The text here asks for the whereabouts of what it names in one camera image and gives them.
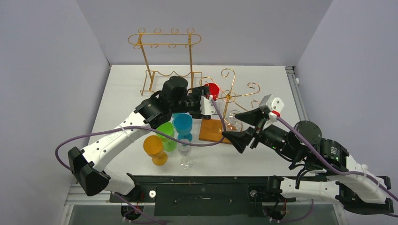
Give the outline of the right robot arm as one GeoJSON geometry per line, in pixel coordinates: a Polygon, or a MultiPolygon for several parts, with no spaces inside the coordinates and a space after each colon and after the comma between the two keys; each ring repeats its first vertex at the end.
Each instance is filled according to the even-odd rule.
{"type": "Polygon", "coordinates": [[[340,204],[360,215],[394,216],[390,178],[378,177],[365,164],[354,160],[340,143],[322,137],[320,128],[303,120],[291,126],[275,111],[260,108],[239,113],[236,118],[249,124],[245,131],[224,131],[239,153],[263,144],[290,161],[292,170],[303,162],[296,178],[271,178],[265,186],[270,200],[311,198],[340,204]]]}

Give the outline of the gold hook rack wooden base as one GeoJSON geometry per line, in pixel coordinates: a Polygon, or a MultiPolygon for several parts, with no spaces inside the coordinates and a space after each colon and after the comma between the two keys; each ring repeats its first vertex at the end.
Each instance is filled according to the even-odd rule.
{"type": "Polygon", "coordinates": [[[199,84],[201,86],[205,85],[206,83],[217,84],[217,86],[220,88],[220,92],[219,92],[219,97],[216,101],[219,103],[219,106],[221,108],[223,108],[222,120],[215,120],[215,119],[202,120],[201,125],[200,125],[200,131],[199,131],[199,140],[200,141],[207,141],[207,142],[211,142],[211,143],[219,141],[222,138],[222,131],[223,131],[222,122],[225,123],[226,128],[227,128],[227,122],[226,122],[225,118],[229,112],[229,110],[228,110],[229,105],[234,104],[241,110],[247,112],[248,110],[237,102],[237,98],[255,95],[255,94],[258,94],[261,90],[260,86],[257,83],[249,82],[247,84],[247,87],[252,89],[253,90],[252,92],[245,93],[245,94],[236,94],[236,92],[234,92],[234,84],[236,81],[236,72],[231,68],[225,68],[221,71],[221,77],[227,78],[231,73],[233,74],[232,82],[228,89],[223,89],[220,85],[217,84],[217,82],[214,80],[214,78],[211,78],[208,76],[202,77],[199,81],[199,84]]]}

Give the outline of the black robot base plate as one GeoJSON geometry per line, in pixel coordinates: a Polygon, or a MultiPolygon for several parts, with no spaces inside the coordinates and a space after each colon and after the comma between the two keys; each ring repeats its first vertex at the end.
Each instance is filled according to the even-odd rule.
{"type": "Polygon", "coordinates": [[[277,176],[133,176],[123,198],[153,203],[156,216],[262,216],[262,205],[278,208],[295,198],[282,196],[277,176]]]}

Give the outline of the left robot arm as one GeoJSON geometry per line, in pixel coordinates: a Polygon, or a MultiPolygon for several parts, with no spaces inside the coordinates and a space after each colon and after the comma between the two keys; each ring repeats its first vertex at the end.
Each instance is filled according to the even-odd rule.
{"type": "Polygon", "coordinates": [[[106,171],[107,165],[136,140],[170,121],[174,113],[209,119],[215,111],[209,87],[188,88],[179,76],[170,77],[162,89],[143,100],[116,128],[101,132],[99,140],[68,151],[70,171],[87,196],[103,190],[117,192],[129,202],[139,198],[140,188],[127,174],[106,171]]]}

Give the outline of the clear patterned wine glass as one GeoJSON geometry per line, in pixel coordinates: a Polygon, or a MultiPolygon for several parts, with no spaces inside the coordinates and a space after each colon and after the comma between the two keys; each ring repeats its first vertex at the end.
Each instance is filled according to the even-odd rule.
{"type": "Polygon", "coordinates": [[[227,122],[227,130],[239,132],[242,131],[243,123],[236,118],[236,115],[239,114],[240,111],[238,110],[231,110],[226,115],[226,122],[227,122]]]}

